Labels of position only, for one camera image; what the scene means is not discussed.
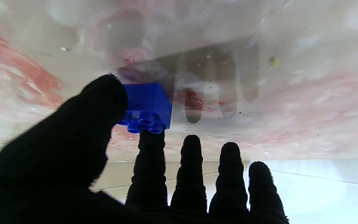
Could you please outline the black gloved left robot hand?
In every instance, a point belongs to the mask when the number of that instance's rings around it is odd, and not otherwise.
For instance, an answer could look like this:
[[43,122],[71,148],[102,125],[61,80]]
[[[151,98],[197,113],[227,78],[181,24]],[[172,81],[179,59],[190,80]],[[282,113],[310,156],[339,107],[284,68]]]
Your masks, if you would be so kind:
[[165,134],[140,133],[124,204],[93,192],[106,163],[111,130],[128,98],[112,74],[89,83],[53,114],[0,151],[0,224],[288,224],[268,166],[243,179],[240,148],[221,148],[216,193],[207,206],[200,139],[186,136],[171,204],[165,184]]

